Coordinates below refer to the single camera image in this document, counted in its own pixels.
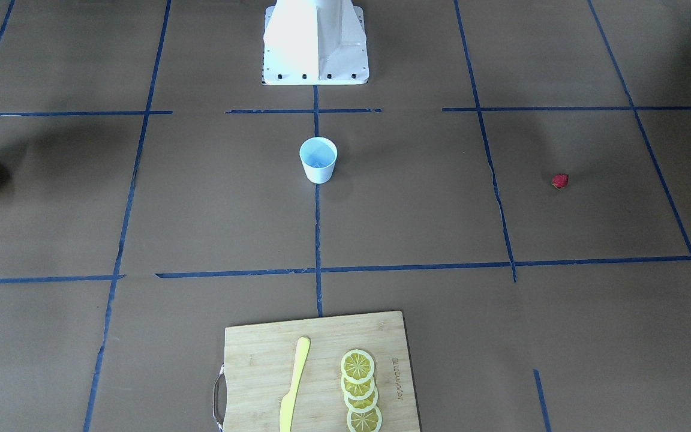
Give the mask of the yellow plastic knife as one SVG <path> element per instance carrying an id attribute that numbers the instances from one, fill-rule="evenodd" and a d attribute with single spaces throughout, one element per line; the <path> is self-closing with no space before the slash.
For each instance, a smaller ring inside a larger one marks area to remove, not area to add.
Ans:
<path id="1" fill-rule="evenodd" d="M 311 342 L 309 337 L 298 338 L 292 366 L 290 388 L 280 401 L 279 431 L 290 431 L 292 429 L 296 399 L 302 374 L 304 373 L 305 361 L 307 361 L 307 356 L 310 352 L 310 346 Z"/>

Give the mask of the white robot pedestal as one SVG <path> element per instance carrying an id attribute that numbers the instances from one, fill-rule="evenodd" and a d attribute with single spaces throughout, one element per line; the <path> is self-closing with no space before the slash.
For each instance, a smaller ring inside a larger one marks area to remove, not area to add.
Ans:
<path id="1" fill-rule="evenodd" d="M 351 1 L 277 1 L 265 10 L 262 83 L 368 82 L 364 11 Z"/>

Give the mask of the wooden cutting board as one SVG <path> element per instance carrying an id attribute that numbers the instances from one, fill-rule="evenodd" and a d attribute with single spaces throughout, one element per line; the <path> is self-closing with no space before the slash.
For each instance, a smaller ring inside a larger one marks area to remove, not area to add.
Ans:
<path id="1" fill-rule="evenodd" d="M 404 316 L 384 311 L 229 326 L 213 390 L 220 431 L 279 431 L 299 337 L 309 337 L 311 346 L 290 431 L 348 431 L 340 365 L 351 349 L 374 358 L 379 431 L 420 430 Z"/>

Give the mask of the red strawberry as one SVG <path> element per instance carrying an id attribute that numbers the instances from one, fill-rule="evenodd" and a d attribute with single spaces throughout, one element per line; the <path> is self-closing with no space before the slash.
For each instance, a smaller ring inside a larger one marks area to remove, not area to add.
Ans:
<path id="1" fill-rule="evenodd" d="M 568 174 L 556 174 L 551 179 L 551 185 L 556 190 L 562 190 L 569 185 L 570 176 Z"/>

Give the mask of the lemon slice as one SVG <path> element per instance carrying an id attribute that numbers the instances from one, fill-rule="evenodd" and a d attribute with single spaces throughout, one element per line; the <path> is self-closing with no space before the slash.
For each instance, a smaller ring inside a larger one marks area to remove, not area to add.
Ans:
<path id="1" fill-rule="evenodd" d="M 379 391 L 377 388 L 370 392 L 364 399 L 354 399 L 351 394 L 345 392 L 343 395 L 344 403 L 349 411 L 353 413 L 367 413 L 377 407 Z"/>
<path id="2" fill-rule="evenodd" d="M 376 432 L 382 427 L 382 412 L 375 406 L 365 412 L 349 410 L 346 418 L 346 427 L 351 432 Z"/>
<path id="3" fill-rule="evenodd" d="M 341 376 L 341 388 L 344 397 L 349 400 L 362 401 L 373 398 L 375 396 L 376 385 L 375 377 L 362 383 L 354 383 L 345 375 Z"/>
<path id="4" fill-rule="evenodd" d="M 343 377 L 354 385 L 361 385 L 373 378 L 375 360 L 370 353 L 362 349 L 351 349 L 344 353 L 340 369 Z"/>

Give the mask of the light blue cup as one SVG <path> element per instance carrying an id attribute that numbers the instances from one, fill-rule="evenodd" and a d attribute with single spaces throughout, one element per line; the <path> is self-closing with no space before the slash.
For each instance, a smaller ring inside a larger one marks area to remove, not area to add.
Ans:
<path id="1" fill-rule="evenodd" d="M 326 137 L 311 137 L 302 142 L 299 158 L 305 176 L 315 184 L 324 184 L 334 174 L 338 150 L 335 143 Z"/>

